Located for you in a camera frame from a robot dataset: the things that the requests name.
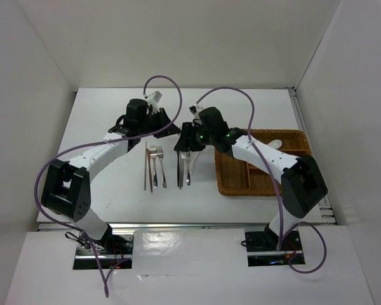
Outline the white ceramic spoon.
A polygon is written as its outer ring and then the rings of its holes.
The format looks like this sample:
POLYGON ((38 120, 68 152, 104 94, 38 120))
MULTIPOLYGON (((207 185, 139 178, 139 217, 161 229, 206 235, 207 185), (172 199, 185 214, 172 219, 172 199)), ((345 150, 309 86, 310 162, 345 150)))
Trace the white ceramic spoon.
POLYGON ((283 145, 283 142, 279 139, 275 139, 270 141, 267 145, 273 149, 280 149, 283 145))
POLYGON ((192 175, 194 172, 194 166, 200 152, 191 152, 190 153, 190 163, 189 163, 189 172, 192 175))

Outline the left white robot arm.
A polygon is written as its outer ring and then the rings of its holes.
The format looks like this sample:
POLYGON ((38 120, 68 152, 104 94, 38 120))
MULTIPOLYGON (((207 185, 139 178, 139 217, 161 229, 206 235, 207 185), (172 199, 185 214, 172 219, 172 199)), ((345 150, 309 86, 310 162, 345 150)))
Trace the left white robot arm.
POLYGON ((92 210, 91 182, 113 161, 130 152, 141 136, 150 133, 161 138, 180 133, 165 109, 159 107, 160 98, 160 92, 155 91, 131 99, 125 114, 108 130, 101 145, 67 161, 56 159, 48 167, 42 205, 83 230, 91 238, 91 247, 100 254, 123 248, 126 241, 114 235, 111 226, 92 210))

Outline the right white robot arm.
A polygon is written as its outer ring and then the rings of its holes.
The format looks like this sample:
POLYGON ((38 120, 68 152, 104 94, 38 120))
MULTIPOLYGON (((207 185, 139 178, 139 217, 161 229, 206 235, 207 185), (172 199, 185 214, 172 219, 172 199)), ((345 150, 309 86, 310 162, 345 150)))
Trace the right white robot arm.
POLYGON ((191 107, 193 122, 182 125, 174 150, 178 155, 213 146, 218 152, 245 161, 275 182, 279 212, 265 228, 264 241, 280 249, 286 236, 328 193, 316 160, 281 152, 240 128, 229 128, 216 107, 191 107))

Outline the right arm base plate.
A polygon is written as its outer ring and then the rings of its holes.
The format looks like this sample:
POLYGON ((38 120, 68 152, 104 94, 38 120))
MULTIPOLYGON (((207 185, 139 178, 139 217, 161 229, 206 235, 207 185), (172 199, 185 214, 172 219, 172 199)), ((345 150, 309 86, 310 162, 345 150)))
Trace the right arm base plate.
POLYGON ((280 250, 271 245, 263 231, 245 232, 241 246, 247 251, 249 267, 284 266, 292 258, 293 264, 305 264, 305 258, 298 231, 292 231, 283 241, 280 250))

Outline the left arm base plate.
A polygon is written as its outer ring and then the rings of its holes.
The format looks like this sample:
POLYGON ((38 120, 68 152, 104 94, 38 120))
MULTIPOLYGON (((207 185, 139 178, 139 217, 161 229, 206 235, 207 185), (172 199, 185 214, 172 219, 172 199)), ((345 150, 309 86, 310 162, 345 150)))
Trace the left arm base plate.
MULTIPOLYGON (((98 268, 95 254, 88 240, 80 234, 66 232, 65 237, 76 242, 73 270, 93 270, 98 268)), ((131 269, 133 253, 133 233, 121 235, 121 241, 115 241, 109 249, 94 243, 102 269, 131 269)))

